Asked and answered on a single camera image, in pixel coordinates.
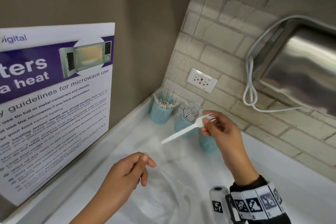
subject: white plastic fork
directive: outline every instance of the white plastic fork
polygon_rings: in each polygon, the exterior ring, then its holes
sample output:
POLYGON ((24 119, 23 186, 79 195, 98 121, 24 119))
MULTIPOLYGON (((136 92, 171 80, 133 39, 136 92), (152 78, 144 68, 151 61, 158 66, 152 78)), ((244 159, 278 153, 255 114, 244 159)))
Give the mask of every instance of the white plastic fork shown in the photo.
POLYGON ((171 140, 174 140, 175 138, 179 137, 179 136, 182 136, 183 134, 189 132, 190 130, 194 129, 194 128, 202 128, 204 127, 204 124, 203 124, 203 119, 204 118, 207 118, 209 119, 210 121, 214 121, 216 118, 212 115, 212 113, 210 114, 206 114, 206 115, 203 115, 201 117, 198 117, 195 121, 194 124, 190 125, 189 127, 186 127, 185 129, 182 129, 181 131, 179 132, 176 132, 175 134, 171 135, 170 137, 166 138, 165 140, 161 141, 161 144, 165 144, 165 143, 168 143, 169 141, 171 140))

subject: microwave guidelines poster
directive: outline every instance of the microwave guidelines poster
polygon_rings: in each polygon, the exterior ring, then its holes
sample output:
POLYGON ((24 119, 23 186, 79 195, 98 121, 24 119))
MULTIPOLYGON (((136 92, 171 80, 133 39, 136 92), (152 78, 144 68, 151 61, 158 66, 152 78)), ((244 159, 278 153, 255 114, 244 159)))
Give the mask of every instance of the microwave guidelines poster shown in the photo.
POLYGON ((12 204, 107 132, 114 29, 0 29, 0 195, 12 204))

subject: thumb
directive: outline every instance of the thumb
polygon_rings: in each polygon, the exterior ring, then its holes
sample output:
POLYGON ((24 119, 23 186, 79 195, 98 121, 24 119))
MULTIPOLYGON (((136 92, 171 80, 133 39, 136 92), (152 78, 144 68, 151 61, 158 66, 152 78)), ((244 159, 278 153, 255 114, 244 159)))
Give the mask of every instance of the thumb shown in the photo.
POLYGON ((220 130, 210 120, 204 118, 202 121, 212 137, 216 138, 217 136, 219 136, 219 134, 221 133, 220 130))
POLYGON ((137 183, 142 173, 145 171, 147 162, 148 162, 148 155, 144 154, 141 156, 141 158, 138 160, 138 162, 133 167, 132 171, 130 172, 129 176, 132 178, 132 180, 137 183))

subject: white power cord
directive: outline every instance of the white power cord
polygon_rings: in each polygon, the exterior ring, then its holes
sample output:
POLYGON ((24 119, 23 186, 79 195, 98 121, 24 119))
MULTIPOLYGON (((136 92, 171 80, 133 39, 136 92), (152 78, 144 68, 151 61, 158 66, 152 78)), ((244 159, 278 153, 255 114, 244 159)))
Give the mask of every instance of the white power cord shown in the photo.
POLYGON ((248 54, 247 54, 247 58, 246 58, 246 74, 247 74, 247 85, 243 94, 243 102, 245 105, 251 106, 254 108, 254 110, 258 111, 258 112, 280 112, 280 111, 290 111, 290 110, 294 110, 294 109, 299 109, 301 108, 301 106, 298 107, 289 107, 289 108, 283 108, 283 109, 276 109, 276 110, 262 110, 259 109, 255 106, 255 104, 258 101, 258 93, 253 85, 252 82, 252 73, 253 73, 253 58, 250 57, 251 52, 253 51, 253 49, 256 47, 256 45, 258 43, 260 43, 260 41, 265 37, 265 35, 267 35, 271 30, 273 30, 276 26, 278 26, 279 24, 283 23, 284 21, 287 21, 289 19, 304 19, 304 20, 308 20, 311 21, 313 23, 316 23, 320 26, 326 27, 326 28, 330 28, 332 30, 336 31, 336 27, 330 26, 326 23, 323 23, 319 20, 315 20, 313 18, 310 18, 308 16, 304 16, 304 15, 291 15, 288 17, 285 17, 277 22, 275 22, 272 26, 270 26, 260 37, 258 37, 258 39, 255 41, 255 43, 251 46, 248 54), (247 92, 250 91, 250 103, 248 103, 246 101, 246 95, 247 92))

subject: outlet cover plate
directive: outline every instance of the outlet cover plate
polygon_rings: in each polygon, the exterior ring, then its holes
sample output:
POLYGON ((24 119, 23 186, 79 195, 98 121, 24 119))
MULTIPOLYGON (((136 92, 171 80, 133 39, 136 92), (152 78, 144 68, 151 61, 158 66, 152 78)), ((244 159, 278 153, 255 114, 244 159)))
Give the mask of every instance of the outlet cover plate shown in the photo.
POLYGON ((192 68, 186 82, 196 88, 199 88, 200 90, 211 93, 218 80, 195 68, 192 68))

